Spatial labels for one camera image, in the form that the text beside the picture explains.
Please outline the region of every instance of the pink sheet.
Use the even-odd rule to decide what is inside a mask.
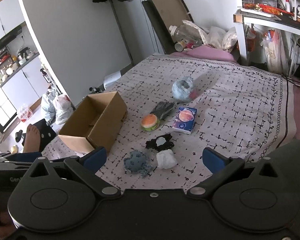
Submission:
[[[193,57],[198,59],[229,61],[237,63],[230,53],[219,49],[210,48],[205,45],[196,49],[192,49],[191,51],[175,52],[172,55],[177,57]],[[300,88],[296,86],[294,86],[294,118],[297,127],[295,138],[300,139]]]

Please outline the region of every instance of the crumpled white tissue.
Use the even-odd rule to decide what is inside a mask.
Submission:
[[[157,161],[160,169],[170,169],[177,165],[177,160],[173,156],[172,150],[157,153]]]

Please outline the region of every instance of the range hood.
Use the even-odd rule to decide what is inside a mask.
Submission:
[[[14,40],[19,34],[22,33],[22,26],[19,25],[8,34],[6,34],[2,39],[0,39],[0,50],[8,45],[12,40]]]

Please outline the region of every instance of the kitchen counter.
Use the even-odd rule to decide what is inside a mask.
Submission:
[[[22,66],[20,66],[17,70],[15,70],[1,85],[2,88],[17,72],[19,72],[22,68],[24,68],[27,64],[29,64],[33,59],[35,59],[37,56],[39,56],[40,53],[35,54],[33,57],[31,57],[29,60],[27,60]]]

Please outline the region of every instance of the patterned bedsheet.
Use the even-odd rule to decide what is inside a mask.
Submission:
[[[185,104],[198,109],[192,134],[172,131],[177,107],[159,129],[143,131],[141,119],[158,102],[173,101],[172,84],[182,76],[192,76],[199,93],[197,99]],[[129,113],[107,163],[96,175],[121,190],[188,189],[211,175],[201,159],[205,147],[254,162],[291,141],[296,131],[292,85],[278,75],[234,63],[150,56],[120,78],[111,90],[120,92]],[[173,136],[178,165],[160,170],[156,168],[157,152],[146,150],[145,143],[165,133]],[[46,149],[46,156],[52,154],[53,146],[60,147],[58,139],[54,143]],[[123,167],[123,159],[133,150],[146,153],[154,167],[144,179],[129,174]]]

